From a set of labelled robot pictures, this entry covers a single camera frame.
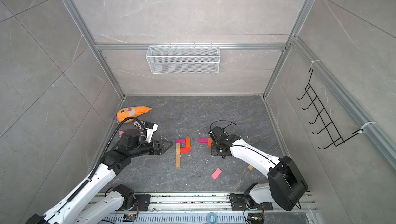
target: red wire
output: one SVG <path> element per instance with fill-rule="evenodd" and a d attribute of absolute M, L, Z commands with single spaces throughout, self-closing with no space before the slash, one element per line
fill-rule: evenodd
<path fill-rule="evenodd" d="M 137 216 L 139 215 L 139 201 L 136 202 L 137 202 L 137 213 L 136 213 L 136 220 L 137 220 Z"/>

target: white wire mesh basket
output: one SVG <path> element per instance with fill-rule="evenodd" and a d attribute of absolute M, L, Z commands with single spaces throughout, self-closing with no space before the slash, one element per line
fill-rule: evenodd
<path fill-rule="evenodd" d="M 220 48 L 212 45 L 149 46 L 146 58 L 153 74 L 218 73 Z"/>

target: orange plush toy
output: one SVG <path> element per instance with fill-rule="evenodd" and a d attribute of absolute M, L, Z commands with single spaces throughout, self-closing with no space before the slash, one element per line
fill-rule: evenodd
<path fill-rule="evenodd" d="M 137 117 L 143 113 L 147 113 L 152 110 L 150 107 L 126 107 L 119 110 L 119 112 L 114 116 L 114 120 L 118 119 L 119 122 L 124 120 L 127 117 Z"/>

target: pink block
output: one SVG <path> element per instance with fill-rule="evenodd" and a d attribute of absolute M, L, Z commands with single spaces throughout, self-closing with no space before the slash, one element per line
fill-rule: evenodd
<path fill-rule="evenodd" d="M 199 143 L 208 143 L 209 140 L 207 138 L 198 138 Z"/>
<path fill-rule="evenodd" d="M 216 171 L 212 174 L 213 179 L 217 179 L 217 177 L 220 175 L 221 170 L 219 168 L 216 169 Z"/>
<path fill-rule="evenodd" d="M 186 143 L 186 139 L 176 139 L 176 143 Z"/>

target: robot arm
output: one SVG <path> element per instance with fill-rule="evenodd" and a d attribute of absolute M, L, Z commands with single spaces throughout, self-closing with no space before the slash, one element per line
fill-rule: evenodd
<path fill-rule="evenodd" d="M 65 198 L 44 215 L 34 214 L 26 224 L 96 224 L 117 209 L 129 210 L 134 207 L 136 200 L 133 190 L 120 184 L 104 199 L 82 211 L 108 182 L 131 163 L 131 158 L 146 154 L 161 155 L 173 145 L 173 142 L 162 138 L 159 141 L 152 139 L 152 134 L 157 130 L 158 125 L 140 122 L 132 117 L 124 119 L 118 125 L 112 138 L 121 125 L 129 119 L 135 119 L 138 122 L 139 125 L 134 124 L 137 128 L 127 129 L 111 150 L 103 152 L 91 173 Z"/>
<path fill-rule="evenodd" d="M 283 209 L 291 211 L 308 190 L 307 183 L 291 158 L 285 156 L 280 159 L 267 154 L 235 134 L 226 134 L 218 126 L 211 129 L 209 135 L 213 140 L 212 155 L 223 159 L 226 156 L 239 158 L 268 179 L 268 183 L 255 183 L 246 190 L 245 199 L 249 206 L 275 201 Z"/>

